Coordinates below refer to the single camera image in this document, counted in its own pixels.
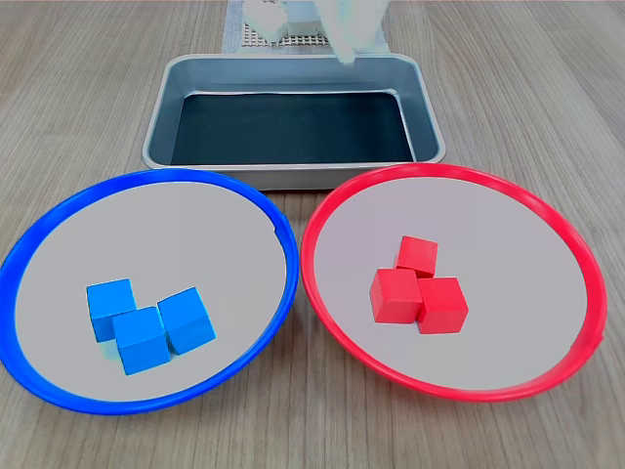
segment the blue plate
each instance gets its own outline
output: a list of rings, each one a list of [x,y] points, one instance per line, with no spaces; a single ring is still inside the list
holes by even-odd
[[[235,362],[209,379],[183,391],[134,402],[105,402],[68,393],[42,377],[28,362],[16,332],[16,304],[21,279],[44,239],[67,218],[105,197],[132,188],[159,183],[191,182],[218,186],[247,198],[271,219],[286,260],[284,293],[269,326]],[[284,323],[297,289],[299,256],[293,231],[284,215],[260,192],[232,178],[189,169],[149,170],[119,176],[70,197],[41,217],[16,243],[0,269],[0,360],[28,391],[60,407],[94,414],[132,414],[157,410],[192,399],[219,386],[250,363],[272,340]]]

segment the white object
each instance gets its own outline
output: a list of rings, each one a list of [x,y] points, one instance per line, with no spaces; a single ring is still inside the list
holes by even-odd
[[[243,17],[269,42],[279,42],[287,34],[323,34],[339,61],[352,64],[357,54],[375,52],[376,33],[389,3],[390,0],[245,0]]]
[[[289,36],[325,35],[319,12],[312,0],[287,0],[284,7],[288,17]]]
[[[286,10],[281,2],[246,0],[243,20],[268,42],[279,42],[288,34]]]
[[[343,64],[375,48],[390,0],[315,0],[330,45]]]

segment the cube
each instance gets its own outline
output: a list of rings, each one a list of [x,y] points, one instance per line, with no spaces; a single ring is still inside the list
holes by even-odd
[[[404,236],[396,255],[396,269],[410,269],[418,278],[434,276],[437,267],[438,244],[418,237]]]
[[[422,334],[460,332],[469,307],[457,278],[420,278],[423,309],[417,319]]]
[[[369,295],[376,322],[412,323],[423,305],[417,276],[406,269],[379,269]]]
[[[189,288],[160,301],[158,309],[169,342],[178,355],[196,349],[216,337],[196,288]]]
[[[171,359],[165,328],[153,306],[115,316],[112,320],[117,350],[126,374],[135,374]]]
[[[284,2],[288,17],[289,36],[317,36],[325,34],[315,3],[302,0]]]
[[[87,303],[98,342],[114,338],[112,320],[115,316],[137,309],[133,288],[127,278],[88,286]]]

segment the wood grain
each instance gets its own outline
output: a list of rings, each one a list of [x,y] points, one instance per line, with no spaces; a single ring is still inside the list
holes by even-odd
[[[225,14],[219,2],[0,3],[2,258],[55,204],[143,168],[164,65],[219,52]],[[75,414],[2,368],[0,467],[625,467],[623,4],[398,2],[385,31],[423,69],[445,161],[537,193],[594,250],[609,311],[588,365],[522,402],[430,398],[347,355],[300,289],[254,362],[163,411]],[[323,197],[271,195],[300,242]]]

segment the wooden block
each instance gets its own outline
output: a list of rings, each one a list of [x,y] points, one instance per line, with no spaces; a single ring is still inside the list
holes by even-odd
[[[460,332],[469,307],[457,278],[419,278],[423,308],[417,324],[422,334]]]
[[[437,267],[438,244],[418,237],[404,236],[396,255],[396,269],[410,269],[418,278],[430,278]]]
[[[412,323],[423,304],[417,276],[406,269],[379,269],[369,294],[376,322]]]

